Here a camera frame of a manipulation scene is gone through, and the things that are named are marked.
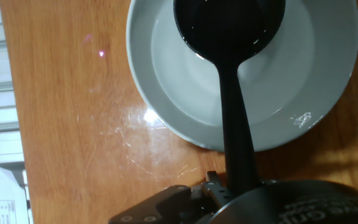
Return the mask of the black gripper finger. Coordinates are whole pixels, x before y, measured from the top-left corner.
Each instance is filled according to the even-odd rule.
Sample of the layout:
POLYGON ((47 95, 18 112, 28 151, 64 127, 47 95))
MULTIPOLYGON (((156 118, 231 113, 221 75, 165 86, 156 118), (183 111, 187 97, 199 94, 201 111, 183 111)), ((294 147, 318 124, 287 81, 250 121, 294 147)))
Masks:
POLYGON ((109 219, 109 224, 199 224, 209 223, 234 199, 217 172, 207 172, 206 181, 189 187, 173 185, 109 219))

